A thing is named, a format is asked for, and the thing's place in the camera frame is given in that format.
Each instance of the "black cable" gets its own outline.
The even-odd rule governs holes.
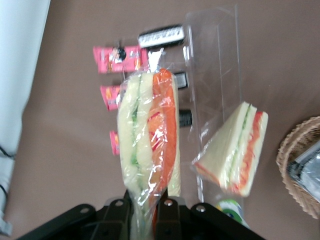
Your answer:
[[[2,186],[1,184],[0,184],[0,189],[2,189],[2,191],[3,191],[4,195],[5,195],[5,198],[8,199],[8,193],[5,190],[4,186]]]
[[[8,154],[1,146],[0,146],[0,151],[2,152],[3,155],[5,155],[6,157],[9,157],[11,159],[14,159],[16,157],[15,154],[13,154],[13,155]]]

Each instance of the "plastic wrap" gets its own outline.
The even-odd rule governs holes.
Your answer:
[[[290,162],[289,176],[320,203],[320,141]]]
[[[117,125],[124,185],[134,206],[130,239],[153,239],[157,201],[180,194],[179,107],[166,69],[133,75],[121,85]]]
[[[192,162],[225,192],[247,197],[266,133],[268,115],[243,102]]]

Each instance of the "white wall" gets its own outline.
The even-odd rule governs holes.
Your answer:
[[[50,0],[0,0],[0,146],[10,155],[18,149],[49,5]],[[7,192],[13,168],[14,160],[0,151],[0,185]],[[0,232],[9,227],[2,221],[5,204],[0,189]]]

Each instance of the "black object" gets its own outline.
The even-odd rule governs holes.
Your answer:
[[[179,125],[180,128],[192,125],[192,112],[190,109],[179,110]]]
[[[208,203],[188,209],[182,198],[164,194],[157,208],[155,240],[263,240]],[[78,205],[17,240],[129,240],[132,215],[126,191],[99,211]]]
[[[174,73],[175,76],[175,83],[178,89],[184,89],[188,87],[188,78],[187,74],[182,71],[182,72],[177,72]]]
[[[185,33],[182,24],[156,28],[138,36],[140,47],[147,49],[181,45],[184,39]]]

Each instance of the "metal screw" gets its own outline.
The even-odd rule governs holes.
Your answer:
[[[87,212],[89,212],[89,208],[87,207],[82,208],[80,211],[81,214],[86,214]]]
[[[118,200],[118,201],[116,201],[116,203],[115,203],[115,205],[116,205],[117,207],[120,207],[120,206],[122,206],[123,204],[124,204],[124,202],[121,201],[121,200]]]
[[[206,208],[205,208],[204,206],[202,206],[202,205],[198,205],[198,206],[196,207],[196,210],[197,210],[198,212],[203,213],[203,212],[206,211]]]
[[[164,201],[164,205],[170,207],[172,204],[174,204],[170,199],[167,199]]]

